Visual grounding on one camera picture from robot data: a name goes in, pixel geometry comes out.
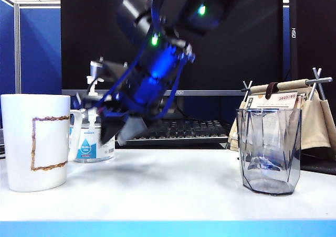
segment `brown square drawing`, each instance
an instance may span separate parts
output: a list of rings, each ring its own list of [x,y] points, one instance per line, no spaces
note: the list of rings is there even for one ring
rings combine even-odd
[[[33,118],[32,122],[33,122],[33,133],[31,135],[31,138],[33,139],[33,145],[32,145],[32,150],[31,150],[31,166],[30,169],[33,171],[37,171],[37,170],[51,170],[57,167],[63,167],[68,161],[65,161],[63,163],[59,163],[56,165],[49,165],[49,166],[39,166],[39,167],[35,167],[35,149],[36,149],[36,131],[35,131],[35,127],[36,127],[36,121],[62,121],[62,120],[68,120],[70,117],[69,116],[61,116],[61,117],[45,117],[45,118]]]

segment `bottle label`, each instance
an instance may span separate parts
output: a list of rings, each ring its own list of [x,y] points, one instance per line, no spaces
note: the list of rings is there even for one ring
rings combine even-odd
[[[101,144],[100,128],[82,128],[77,151],[77,159],[98,159],[114,154],[114,137],[106,144]]]

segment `white mug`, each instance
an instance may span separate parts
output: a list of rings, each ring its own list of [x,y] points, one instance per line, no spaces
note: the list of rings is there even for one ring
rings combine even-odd
[[[41,191],[66,181],[66,165],[77,154],[82,115],[70,96],[3,94],[1,110],[9,188]],[[75,117],[69,151],[70,113]]]

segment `hand sanitizer bottle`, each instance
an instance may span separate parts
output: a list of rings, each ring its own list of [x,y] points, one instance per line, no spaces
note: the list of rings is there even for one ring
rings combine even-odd
[[[94,80],[92,76],[87,76],[88,84]],[[89,95],[98,95],[95,92],[95,85],[92,84]],[[112,159],[114,157],[115,137],[106,144],[100,141],[101,123],[95,107],[83,112],[83,122],[80,132],[76,162],[95,163]]]

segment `computer monitor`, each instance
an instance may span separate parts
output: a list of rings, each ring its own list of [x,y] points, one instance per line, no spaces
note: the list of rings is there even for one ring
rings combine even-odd
[[[130,63],[138,48],[117,24],[123,0],[61,0],[62,91],[87,88],[90,61]],[[180,33],[196,54],[185,66],[177,95],[235,95],[242,81],[281,81],[282,0],[240,0],[204,37]],[[97,89],[111,84],[99,83]]]

